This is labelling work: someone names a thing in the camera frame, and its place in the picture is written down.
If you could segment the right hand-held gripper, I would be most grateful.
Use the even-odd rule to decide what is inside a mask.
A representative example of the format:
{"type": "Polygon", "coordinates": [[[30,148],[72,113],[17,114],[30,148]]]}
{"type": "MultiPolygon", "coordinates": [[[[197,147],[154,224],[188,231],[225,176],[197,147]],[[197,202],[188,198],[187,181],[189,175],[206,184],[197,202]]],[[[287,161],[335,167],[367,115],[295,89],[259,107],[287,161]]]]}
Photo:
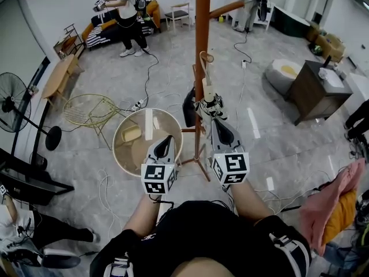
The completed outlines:
{"type": "Polygon", "coordinates": [[[213,172],[222,185],[242,183],[250,173],[249,154],[239,132],[222,119],[211,122],[213,172]]]}

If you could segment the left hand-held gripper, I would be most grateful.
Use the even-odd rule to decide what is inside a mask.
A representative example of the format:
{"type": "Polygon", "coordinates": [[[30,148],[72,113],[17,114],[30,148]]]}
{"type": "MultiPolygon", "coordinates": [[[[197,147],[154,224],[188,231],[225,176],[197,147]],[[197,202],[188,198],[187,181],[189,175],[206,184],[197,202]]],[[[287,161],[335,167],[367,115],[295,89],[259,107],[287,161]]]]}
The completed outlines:
{"type": "Polygon", "coordinates": [[[153,143],[141,165],[141,182],[146,194],[168,194],[176,181],[175,139],[172,135],[153,143]]]}

